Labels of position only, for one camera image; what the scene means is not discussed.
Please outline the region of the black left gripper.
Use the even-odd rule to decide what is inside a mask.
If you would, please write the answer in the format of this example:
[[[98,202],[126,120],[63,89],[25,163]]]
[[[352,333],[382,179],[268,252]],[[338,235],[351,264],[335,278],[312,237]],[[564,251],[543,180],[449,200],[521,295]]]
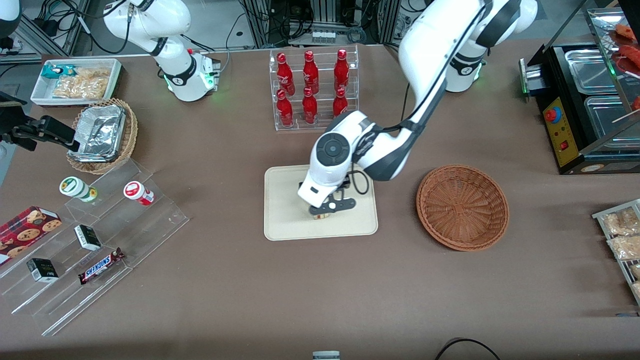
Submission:
[[[343,182],[327,196],[325,202],[342,201],[345,198],[345,191],[350,188],[352,181],[349,175],[343,178]]]

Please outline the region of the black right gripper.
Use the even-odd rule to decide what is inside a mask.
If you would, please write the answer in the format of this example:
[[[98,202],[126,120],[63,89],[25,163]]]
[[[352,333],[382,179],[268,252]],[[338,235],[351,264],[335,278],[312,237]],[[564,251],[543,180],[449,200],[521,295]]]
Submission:
[[[80,143],[74,139],[75,130],[52,116],[39,119],[25,114],[22,107],[2,107],[0,110],[0,137],[2,142],[34,151],[37,142],[52,142],[71,152],[77,152]]]

